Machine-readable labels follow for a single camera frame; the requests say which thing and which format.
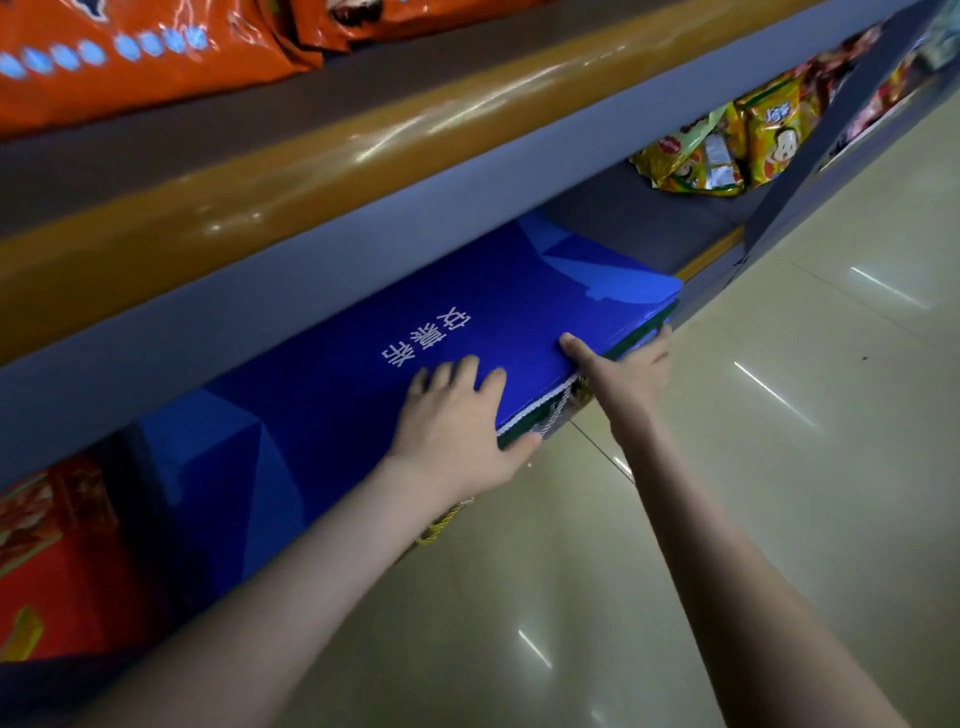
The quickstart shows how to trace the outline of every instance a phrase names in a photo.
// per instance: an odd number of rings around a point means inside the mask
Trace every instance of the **person's right hand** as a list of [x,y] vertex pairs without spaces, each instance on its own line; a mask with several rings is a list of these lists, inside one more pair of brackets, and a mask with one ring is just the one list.
[[670,380],[672,333],[664,326],[653,342],[620,361],[594,353],[573,334],[560,337],[561,349],[587,378],[621,447],[650,432],[654,409]]

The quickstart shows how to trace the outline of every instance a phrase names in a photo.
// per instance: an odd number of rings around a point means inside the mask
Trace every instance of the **blue circle on orange package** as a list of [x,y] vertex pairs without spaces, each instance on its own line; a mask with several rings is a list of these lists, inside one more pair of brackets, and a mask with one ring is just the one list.
[[77,43],[77,50],[80,51],[80,57],[84,59],[84,62],[90,65],[103,65],[107,62],[107,54],[104,53],[104,49],[92,40],[81,40]]
[[49,76],[54,72],[54,65],[50,62],[50,59],[36,48],[24,48],[20,58],[23,60],[23,64],[34,73]]
[[67,48],[65,45],[57,43],[50,46],[50,55],[54,57],[54,63],[60,68],[68,71],[76,71],[80,68],[80,57],[77,56],[77,52],[73,48]]
[[143,48],[143,52],[148,56],[157,58],[163,55],[163,43],[156,37],[156,33],[150,33],[148,31],[147,33],[139,34],[136,38],[140,41],[140,47]]
[[128,61],[140,60],[140,46],[130,36],[117,36],[113,39],[113,47],[122,58]]
[[27,69],[23,67],[23,63],[9,53],[0,53],[0,73],[8,79],[19,81],[26,77]]
[[195,51],[206,50],[206,31],[199,25],[188,25],[183,31],[187,44]]
[[174,53],[184,53],[186,51],[186,41],[183,40],[183,33],[173,28],[163,29],[163,42],[166,43]]

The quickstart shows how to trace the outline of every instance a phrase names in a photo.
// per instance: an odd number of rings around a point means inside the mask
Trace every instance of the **shelf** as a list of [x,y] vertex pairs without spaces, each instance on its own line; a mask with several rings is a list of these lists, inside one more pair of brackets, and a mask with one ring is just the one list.
[[908,4],[558,0],[0,147],[0,482]]

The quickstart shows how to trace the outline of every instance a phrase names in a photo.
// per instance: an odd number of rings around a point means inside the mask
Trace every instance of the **floor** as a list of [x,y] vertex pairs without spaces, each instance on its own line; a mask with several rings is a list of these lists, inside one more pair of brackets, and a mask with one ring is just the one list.
[[[960,95],[676,336],[686,457],[918,726],[960,715]],[[593,405],[393,568],[279,726],[719,726]]]

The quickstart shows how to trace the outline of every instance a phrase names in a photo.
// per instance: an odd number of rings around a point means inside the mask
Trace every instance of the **yellow snack bag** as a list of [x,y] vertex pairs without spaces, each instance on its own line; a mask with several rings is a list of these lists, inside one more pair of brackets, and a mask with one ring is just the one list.
[[713,133],[672,175],[654,186],[664,192],[732,197],[740,194],[745,185],[723,135]]
[[747,135],[747,120],[743,111],[731,101],[717,123],[717,132],[727,140],[727,147],[734,159],[746,159],[750,154],[750,137]]
[[630,162],[641,175],[653,180],[654,186],[660,186],[681,164],[690,158],[690,155],[700,146],[707,134],[716,128],[725,108],[715,109],[692,124],[687,124],[678,132],[654,142],[646,149],[630,157]]
[[753,186],[776,179],[790,166],[804,141],[799,78],[783,78],[737,103],[747,115],[750,178]]

